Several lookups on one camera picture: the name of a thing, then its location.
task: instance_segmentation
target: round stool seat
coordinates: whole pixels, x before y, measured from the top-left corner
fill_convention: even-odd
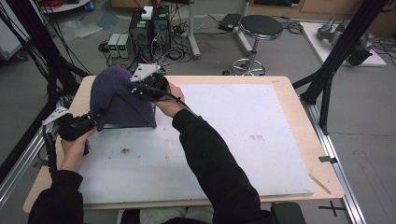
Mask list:
[[[242,18],[239,27],[245,35],[263,40],[278,39],[283,31],[279,21],[262,15],[251,15]]]

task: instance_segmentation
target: electronic equipment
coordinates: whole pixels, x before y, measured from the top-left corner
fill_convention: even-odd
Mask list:
[[[152,17],[152,21],[154,24],[154,33],[157,39],[157,45],[161,46],[162,51],[170,49],[171,33],[169,6],[156,8]]]
[[[145,60],[151,61],[151,42],[154,38],[152,20],[142,20],[142,11],[135,11],[134,14],[132,14],[129,33],[134,42],[133,48],[137,55],[138,62],[143,63]]]
[[[119,50],[120,58],[129,58],[132,53],[132,43],[129,35],[120,35],[119,42],[117,43],[117,49]]]
[[[267,6],[297,7],[300,0],[254,0],[254,4]]]
[[[113,34],[107,42],[108,50],[110,51],[112,58],[120,57],[119,50],[117,49],[117,43],[119,42],[120,36],[120,34]]]
[[[227,14],[219,24],[219,29],[231,32],[238,24],[241,14]]]

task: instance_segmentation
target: small white device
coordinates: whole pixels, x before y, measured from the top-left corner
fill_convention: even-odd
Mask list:
[[[161,67],[158,64],[139,63],[136,71],[134,71],[134,74],[131,77],[131,82],[141,81],[160,70],[160,68]]]
[[[119,42],[121,34],[113,34],[107,42],[108,50],[112,58],[120,57],[119,50],[117,49],[117,43]]]
[[[117,43],[117,49],[119,50],[120,58],[129,58],[132,53],[132,43],[129,35],[120,35],[119,42]]]
[[[152,18],[152,10],[153,7],[143,7],[145,9],[145,13],[142,13],[142,20],[149,21]]]

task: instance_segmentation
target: black pole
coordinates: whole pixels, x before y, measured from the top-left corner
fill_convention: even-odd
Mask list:
[[[347,56],[353,52],[361,37],[387,2],[387,0],[363,1],[319,70],[311,76],[293,83],[294,89],[297,89],[311,82],[306,92],[301,95],[301,99],[307,101],[310,105],[314,105],[319,95],[323,92],[319,125],[325,134],[328,134],[327,118],[332,79],[338,68],[342,65]]]

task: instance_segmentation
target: folded cloth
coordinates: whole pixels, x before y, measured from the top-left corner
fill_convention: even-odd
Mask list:
[[[157,127],[155,105],[131,94],[131,73],[120,67],[109,67],[92,84],[90,113],[97,116],[100,132],[105,124],[121,127]]]

